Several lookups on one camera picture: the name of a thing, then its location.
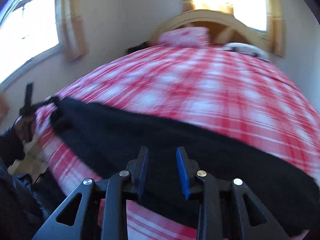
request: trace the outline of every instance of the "metal bolt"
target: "metal bolt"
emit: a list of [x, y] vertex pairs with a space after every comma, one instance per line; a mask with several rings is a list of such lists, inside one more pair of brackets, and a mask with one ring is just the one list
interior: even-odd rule
[[126, 176], [129, 175], [129, 171], [120, 171], [120, 172], [119, 172], [119, 175], [120, 175], [121, 177], [126, 177]]
[[199, 177], [205, 177], [205, 176], [207, 176], [207, 173], [205, 171], [197, 171], [197, 175]]
[[240, 186], [240, 185], [242, 185], [243, 181], [241, 179], [234, 179], [233, 183]]
[[90, 185], [90, 184], [92, 184], [92, 179], [84, 179], [83, 180], [83, 184], [85, 184], [85, 185]]

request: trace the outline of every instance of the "headboard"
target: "headboard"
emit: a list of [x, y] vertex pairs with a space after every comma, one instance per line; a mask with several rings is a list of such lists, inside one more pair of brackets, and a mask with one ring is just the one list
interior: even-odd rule
[[231, 14], [211, 10], [193, 10], [177, 15], [154, 30], [149, 43], [157, 44], [162, 33], [187, 26], [207, 27], [211, 43], [214, 44], [241, 42], [269, 52], [268, 40], [263, 38], [264, 33], [259, 35]]

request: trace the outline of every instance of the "red plaid bedspread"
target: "red plaid bedspread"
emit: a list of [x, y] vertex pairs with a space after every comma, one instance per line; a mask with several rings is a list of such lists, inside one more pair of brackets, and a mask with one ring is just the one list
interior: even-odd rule
[[[131, 112], [176, 119], [282, 158], [320, 181], [320, 118], [272, 63], [219, 48], [154, 46], [103, 65], [58, 94]], [[56, 137], [53, 106], [37, 112], [37, 133], [65, 194], [85, 178], [100, 180]], [[181, 239], [196, 231], [127, 202], [129, 239]]]

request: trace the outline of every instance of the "triangular cutout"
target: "triangular cutout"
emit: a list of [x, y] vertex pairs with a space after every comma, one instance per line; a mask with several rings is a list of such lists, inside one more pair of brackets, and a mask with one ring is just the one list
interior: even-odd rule
[[78, 193], [69, 202], [68, 206], [57, 216], [56, 221], [67, 226], [73, 226], [76, 221], [76, 216], [82, 199], [82, 194]]
[[245, 207], [247, 208], [250, 225], [252, 227], [255, 227], [261, 224], [265, 224], [267, 222], [267, 219], [257, 208], [257, 206], [253, 203], [253, 201], [249, 198], [249, 196], [247, 194], [244, 194], [243, 199]]

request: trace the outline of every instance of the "white wall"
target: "white wall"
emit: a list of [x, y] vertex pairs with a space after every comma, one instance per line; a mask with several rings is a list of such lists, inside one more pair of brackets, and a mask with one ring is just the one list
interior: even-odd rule
[[281, 4], [286, 53], [273, 61], [320, 111], [320, 25], [303, 0], [281, 0]]
[[11, 109], [0, 131], [18, 117], [28, 82], [34, 81], [34, 102], [41, 101], [146, 41], [154, 28], [179, 14], [181, 6], [182, 0], [80, 0], [89, 54], [72, 63], [63, 53], [55, 54], [12, 84], [5, 92]]

